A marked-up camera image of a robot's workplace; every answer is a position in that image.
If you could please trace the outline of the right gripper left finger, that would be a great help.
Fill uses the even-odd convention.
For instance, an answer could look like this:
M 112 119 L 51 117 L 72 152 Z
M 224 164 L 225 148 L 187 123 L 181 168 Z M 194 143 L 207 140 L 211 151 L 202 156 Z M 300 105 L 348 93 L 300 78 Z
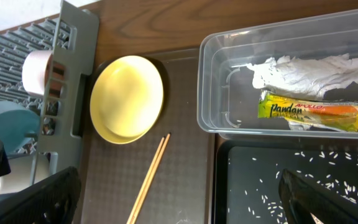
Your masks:
M 68 167 L 0 201 L 0 223 L 71 223 L 81 193 L 75 167 Z

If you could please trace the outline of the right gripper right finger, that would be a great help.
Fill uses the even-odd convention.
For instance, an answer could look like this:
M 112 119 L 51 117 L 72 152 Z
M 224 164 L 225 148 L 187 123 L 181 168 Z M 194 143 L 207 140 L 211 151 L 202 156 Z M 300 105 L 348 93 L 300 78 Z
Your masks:
M 358 205 L 321 185 L 294 173 L 282 170 L 278 192 L 287 222 L 324 224 L 358 223 Z

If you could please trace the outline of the white cup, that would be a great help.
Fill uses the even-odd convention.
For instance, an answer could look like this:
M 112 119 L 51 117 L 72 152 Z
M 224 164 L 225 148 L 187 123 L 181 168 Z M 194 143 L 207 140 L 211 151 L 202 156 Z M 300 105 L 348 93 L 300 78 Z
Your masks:
M 30 186 L 30 172 L 32 168 L 32 156 L 9 159 L 11 172 L 0 177 L 0 194 L 16 193 Z M 37 160 L 35 183 L 49 176 L 49 161 L 41 155 Z

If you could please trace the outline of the leftover rice pile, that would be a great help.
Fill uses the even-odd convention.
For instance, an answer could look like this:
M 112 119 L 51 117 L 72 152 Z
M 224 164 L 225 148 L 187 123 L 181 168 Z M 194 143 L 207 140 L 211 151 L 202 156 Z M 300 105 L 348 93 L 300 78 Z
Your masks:
M 278 185 L 288 169 L 358 205 L 358 153 L 234 147 L 228 153 L 228 223 L 286 223 Z

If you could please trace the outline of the light blue bowl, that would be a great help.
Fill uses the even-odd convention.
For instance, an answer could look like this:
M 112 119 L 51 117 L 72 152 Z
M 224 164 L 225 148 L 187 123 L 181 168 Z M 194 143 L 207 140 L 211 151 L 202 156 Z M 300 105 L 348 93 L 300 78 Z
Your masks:
M 11 101 L 0 101 L 0 140 L 7 154 L 13 154 L 30 141 L 27 134 L 38 134 L 39 115 Z

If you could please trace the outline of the green orange snack wrapper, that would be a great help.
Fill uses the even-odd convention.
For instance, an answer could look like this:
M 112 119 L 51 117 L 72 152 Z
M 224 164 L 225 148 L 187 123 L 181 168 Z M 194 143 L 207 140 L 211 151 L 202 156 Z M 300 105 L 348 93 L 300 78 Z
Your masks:
M 284 118 L 287 121 L 358 132 L 358 101 L 307 101 L 263 91 L 258 104 L 259 118 Z

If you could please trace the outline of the white napkin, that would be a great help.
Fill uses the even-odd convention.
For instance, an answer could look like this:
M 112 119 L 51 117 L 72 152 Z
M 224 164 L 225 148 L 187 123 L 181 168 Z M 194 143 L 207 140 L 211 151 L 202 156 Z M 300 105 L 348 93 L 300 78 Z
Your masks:
M 349 54 L 308 60 L 286 55 L 244 66 L 253 73 L 255 89 L 299 100 L 347 101 L 326 100 L 324 96 L 331 90 L 343 90 L 351 84 L 358 84 L 358 58 L 350 58 Z M 292 130 L 315 127 L 291 121 L 288 124 Z

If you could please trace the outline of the pink white bowl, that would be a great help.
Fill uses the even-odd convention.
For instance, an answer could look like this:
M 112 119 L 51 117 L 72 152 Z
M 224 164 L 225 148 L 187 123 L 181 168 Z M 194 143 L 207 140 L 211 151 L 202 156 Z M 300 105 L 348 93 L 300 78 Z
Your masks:
M 50 62 L 52 61 L 51 50 L 36 50 L 31 52 L 22 67 L 22 83 L 25 91 L 30 96 L 42 98 L 49 77 Z M 52 77 L 64 80 L 65 67 L 59 63 L 53 64 Z M 59 98 L 62 83 L 51 81 L 49 95 Z

